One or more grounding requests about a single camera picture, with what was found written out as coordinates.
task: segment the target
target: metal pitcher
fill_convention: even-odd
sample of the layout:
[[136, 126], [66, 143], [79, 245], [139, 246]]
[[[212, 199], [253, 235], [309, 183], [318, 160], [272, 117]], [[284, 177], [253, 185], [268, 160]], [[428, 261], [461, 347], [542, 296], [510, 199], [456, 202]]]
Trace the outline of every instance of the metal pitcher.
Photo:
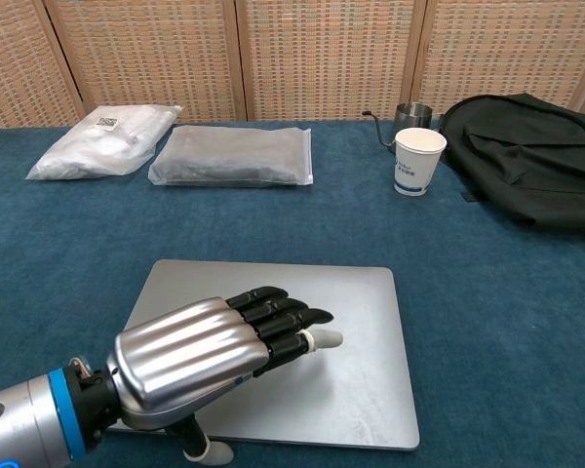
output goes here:
[[394, 153], [396, 152], [396, 142], [394, 137], [397, 132], [410, 127], [428, 129], [431, 125], [432, 113], [433, 110], [431, 107], [420, 102], [405, 102], [397, 105], [397, 111], [394, 114], [394, 123], [392, 124], [392, 132], [390, 132], [389, 143], [383, 141], [383, 138], [381, 137], [381, 129], [379, 128], [379, 120], [372, 114], [372, 112], [365, 110], [362, 112], [362, 115], [369, 115], [374, 119], [379, 142]]

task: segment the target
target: kettle spout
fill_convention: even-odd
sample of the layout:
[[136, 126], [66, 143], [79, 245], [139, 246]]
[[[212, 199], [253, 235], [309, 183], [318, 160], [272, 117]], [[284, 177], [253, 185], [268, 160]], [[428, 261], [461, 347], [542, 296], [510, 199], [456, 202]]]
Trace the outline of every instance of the kettle spout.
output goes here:
[[383, 144], [386, 148], [390, 149], [390, 146], [391, 146], [390, 143], [384, 143], [383, 138], [381, 137], [381, 129], [379, 128], [379, 120], [374, 115], [372, 115], [372, 112], [370, 112], [369, 110], [365, 110], [364, 112], [362, 112], [362, 115], [364, 115], [364, 116], [369, 115], [370, 117], [372, 117], [374, 119], [374, 125], [377, 128], [377, 138], [379, 138], [379, 142], [381, 144]]

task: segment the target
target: laptop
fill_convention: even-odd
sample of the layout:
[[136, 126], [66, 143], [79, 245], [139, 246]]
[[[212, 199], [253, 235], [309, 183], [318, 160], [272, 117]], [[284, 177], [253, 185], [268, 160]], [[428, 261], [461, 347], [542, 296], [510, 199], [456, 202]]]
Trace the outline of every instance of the laptop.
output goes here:
[[[413, 450], [419, 443], [394, 278], [387, 268], [159, 260], [126, 328], [213, 296], [287, 290], [343, 344], [251, 379], [196, 414], [213, 439]], [[122, 423], [116, 430], [132, 430]]]

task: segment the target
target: blue ring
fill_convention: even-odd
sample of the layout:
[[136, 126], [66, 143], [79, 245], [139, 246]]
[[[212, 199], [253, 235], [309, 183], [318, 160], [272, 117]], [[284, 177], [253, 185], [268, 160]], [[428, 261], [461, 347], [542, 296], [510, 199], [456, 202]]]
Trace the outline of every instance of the blue ring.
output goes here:
[[62, 369], [54, 369], [48, 374], [48, 377], [50, 378], [50, 388], [57, 406], [58, 420], [62, 427], [62, 434], [65, 438], [69, 455], [73, 461], [79, 460], [87, 454], [87, 451], [85, 450], [85, 442], [82, 439], [71, 395], [69, 395], [65, 374]]
[[405, 190], [406, 192], [422, 192], [423, 190], [422, 187], [407, 187], [406, 185], [402, 185], [399, 182], [397, 182], [396, 179], [394, 180], [394, 184], [401, 188], [402, 190]]
[[15, 460], [5, 460], [0, 462], [0, 468], [20, 468], [20, 464]]

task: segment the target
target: barcode label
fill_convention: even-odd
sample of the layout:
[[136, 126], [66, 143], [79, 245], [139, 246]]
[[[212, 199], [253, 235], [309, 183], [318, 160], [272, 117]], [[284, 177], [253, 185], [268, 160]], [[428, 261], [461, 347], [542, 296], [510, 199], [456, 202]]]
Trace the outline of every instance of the barcode label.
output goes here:
[[117, 119], [111, 119], [109, 117], [100, 117], [99, 119], [97, 119], [96, 127], [101, 128], [103, 130], [111, 131], [115, 127], [117, 127], [117, 123], [118, 123]]

